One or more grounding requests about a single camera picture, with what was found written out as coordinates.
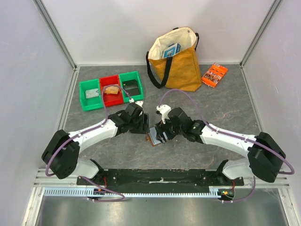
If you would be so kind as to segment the brown leather card holder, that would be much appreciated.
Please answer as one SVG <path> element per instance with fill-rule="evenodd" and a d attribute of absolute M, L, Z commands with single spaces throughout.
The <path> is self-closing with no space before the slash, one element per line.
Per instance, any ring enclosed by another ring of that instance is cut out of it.
<path fill-rule="evenodd" d="M 150 128 L 150 131 L 149 133 L 147 134 L 146 136 L 146 141 L 150 142 L 150 144 L 152 146 L 157 146 L 159 144 L 162 144 L 161 141 L 159 141 L 157 138 L 157 132 L 156 132 L 156 129 L 154 127 Z"/>

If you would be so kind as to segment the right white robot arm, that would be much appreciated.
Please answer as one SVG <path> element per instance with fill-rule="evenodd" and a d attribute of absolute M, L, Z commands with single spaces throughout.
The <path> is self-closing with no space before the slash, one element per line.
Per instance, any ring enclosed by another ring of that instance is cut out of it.
<path fill-rule="evenodd" d="M 280 173 L 286 155 L 268 133 L 246 135 L 228 131 L 203 120 L 192 120 L 181 108 L 168 105 L 157 106 L 156 113 L 161 115 L 161 121 L 155 124 L 156 139 L 161 143 L 182 135 L 190 142 L 215 145 L 242 156 L 220 164 L 215 174 L 220 185 L 248 176 L 273 183 Z"/>

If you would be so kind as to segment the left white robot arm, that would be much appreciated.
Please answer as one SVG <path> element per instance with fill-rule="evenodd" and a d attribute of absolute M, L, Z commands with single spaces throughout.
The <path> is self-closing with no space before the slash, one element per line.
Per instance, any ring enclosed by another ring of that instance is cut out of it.
<path fill-rule="evenodd" d="M 65 179 L 69 176 L 87 177 L 93 185 L 103 181 L 103 169 L 93 159 L 85 160 L 79 154 L 87 148 L 124 133 L 149 132 L 148 114 L 143 111 L 143 101 L 130 103 L 126 109 L 108 115 L 101 122 L 73 132 L 58 130 L 51 138 L 42 160 L 45 174 Z"/>

